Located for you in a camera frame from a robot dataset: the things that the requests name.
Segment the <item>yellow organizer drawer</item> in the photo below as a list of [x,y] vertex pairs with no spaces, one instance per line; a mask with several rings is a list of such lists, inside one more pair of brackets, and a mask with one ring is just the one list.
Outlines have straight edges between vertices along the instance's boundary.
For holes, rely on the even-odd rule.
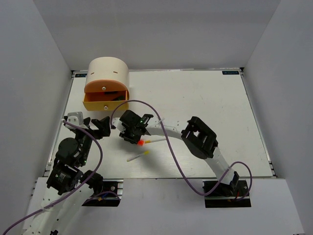
[[[113,101],[114,98],[124,96],[123,101]],[[119,91],[117,94],[104,95],[104,92],[86,93],[83,105],[88,111],[113,111],[117,106],[129,100],[129,91]]]

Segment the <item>green cap black highlighter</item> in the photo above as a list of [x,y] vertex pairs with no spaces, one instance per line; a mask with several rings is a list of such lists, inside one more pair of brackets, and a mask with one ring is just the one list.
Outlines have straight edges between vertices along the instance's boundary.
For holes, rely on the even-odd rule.
[[125,100],[124,96],[119,96],[113,99],[113,101],[123,101],[123,100]]

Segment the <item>pink cap black highlighter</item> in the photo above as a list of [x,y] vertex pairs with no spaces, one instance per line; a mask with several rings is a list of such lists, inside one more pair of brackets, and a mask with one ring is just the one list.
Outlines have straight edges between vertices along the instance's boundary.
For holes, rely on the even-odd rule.
[[104,95],[117,94],[117,93],[118,93],[118,91],[104,92]]

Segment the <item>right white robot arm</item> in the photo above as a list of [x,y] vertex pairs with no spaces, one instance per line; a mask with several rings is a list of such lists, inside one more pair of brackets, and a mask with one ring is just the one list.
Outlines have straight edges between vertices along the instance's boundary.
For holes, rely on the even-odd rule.
[[164,136],[182,140],[195,157],[204,160],[220,180],[222,196],[233,196],[238,190],[239,175],[230,168],[218,147],[217,135],[199,117],[191,117],[186,123],[176,121],[161,123],[157,117],[144,114],[142,117],[126,110],[120,118],[112,121],[125,141],[138,144],[141,137]]

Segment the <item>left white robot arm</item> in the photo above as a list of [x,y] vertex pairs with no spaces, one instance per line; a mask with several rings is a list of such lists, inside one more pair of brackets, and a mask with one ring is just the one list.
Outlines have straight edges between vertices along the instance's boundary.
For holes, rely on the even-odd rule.
[[26,235],[62,235],[87,198],[103,191],[103,177],[96,170],[82,172],[80,168],[87,163],[92,143],[111,134],[110,118],[83,118],[76,112],[65,116],[63,124],[75,136],[59,143],[42,207]]

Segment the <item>white pen orange-yellow cap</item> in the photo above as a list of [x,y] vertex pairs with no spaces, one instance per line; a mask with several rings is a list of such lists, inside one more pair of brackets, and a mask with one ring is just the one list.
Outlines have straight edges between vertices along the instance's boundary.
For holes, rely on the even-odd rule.
[[165,141],[166,138],[158,138],[158,139],[154,139],[154,140],[145,140],[144,143],[148,144],[148,143],[154,143],[154,142],[160,142],[160,141]]

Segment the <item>white pen yellow cap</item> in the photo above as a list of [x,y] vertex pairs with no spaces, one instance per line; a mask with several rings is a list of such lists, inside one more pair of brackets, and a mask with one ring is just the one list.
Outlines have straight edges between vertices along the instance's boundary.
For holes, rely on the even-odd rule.
[[140,154],[138,154],[138,155],[136,155],[136,156],[132,156],[132,157],[130,157],[130,158],[127,159],[127,162],[131,162],[131,161],[133,161],[133,160],[135,160],[135,159],[137,159],[137,158],[140,158],[140,157],[142,157],[142,156],[145,156],[145,155],[147,155],[147,154],[149,154],[149,153],[150,153],[150,151],[145,151],[145,152],[140,153]]

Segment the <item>blue logo sticker left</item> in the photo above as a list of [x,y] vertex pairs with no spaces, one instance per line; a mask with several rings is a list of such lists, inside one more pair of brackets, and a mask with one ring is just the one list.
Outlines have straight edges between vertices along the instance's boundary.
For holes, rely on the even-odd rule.
[[75,77],[86,77],[87,73],[76,73]]

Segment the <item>blue logo sticker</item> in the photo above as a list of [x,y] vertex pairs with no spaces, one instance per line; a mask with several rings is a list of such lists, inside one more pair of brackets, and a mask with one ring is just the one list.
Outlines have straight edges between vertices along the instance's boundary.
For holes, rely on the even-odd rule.
[[238,71],[234,71],[234,70],[224,70],[224,71],[222,71],[222,74],[223,75],[239,75],[240,73],[238,72]]
[[75,77],[86,77],[87,73],[76,73]]

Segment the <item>cream round drawer organizer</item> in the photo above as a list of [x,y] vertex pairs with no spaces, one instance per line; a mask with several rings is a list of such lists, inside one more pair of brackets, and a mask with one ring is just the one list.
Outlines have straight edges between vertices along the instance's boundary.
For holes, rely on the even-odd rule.
[[99,57],[89,64],[86,84],[98,80],[114,80],[129,85],[129,68],[121,59]]

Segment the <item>blue logo sticker right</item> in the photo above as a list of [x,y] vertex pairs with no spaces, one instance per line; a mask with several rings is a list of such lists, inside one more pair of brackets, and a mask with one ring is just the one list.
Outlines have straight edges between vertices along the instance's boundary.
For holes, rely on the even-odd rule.
[[238,72],[238,71],[234,71],[234,70],[224,70],[224,71],[222,71],[222,74],[223,75],[239,75],[240,73]]

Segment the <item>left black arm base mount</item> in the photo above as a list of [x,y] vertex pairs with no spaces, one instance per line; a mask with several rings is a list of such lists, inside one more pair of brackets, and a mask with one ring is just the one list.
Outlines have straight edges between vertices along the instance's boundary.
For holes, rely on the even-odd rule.
[[101,191],[87,199],[83,207],[118,207],[122,199],[123,179],[103,180]]

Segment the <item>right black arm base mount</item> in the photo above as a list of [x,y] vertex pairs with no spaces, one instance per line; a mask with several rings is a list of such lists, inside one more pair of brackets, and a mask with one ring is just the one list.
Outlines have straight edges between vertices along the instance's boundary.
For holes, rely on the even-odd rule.
[[240,180],[234,193],[223,192],[222,185],[209,195],[204,197],[205,207],[212,208],[250,208],[251,201],[249,194],[240,200],[248,192],[246,180]]

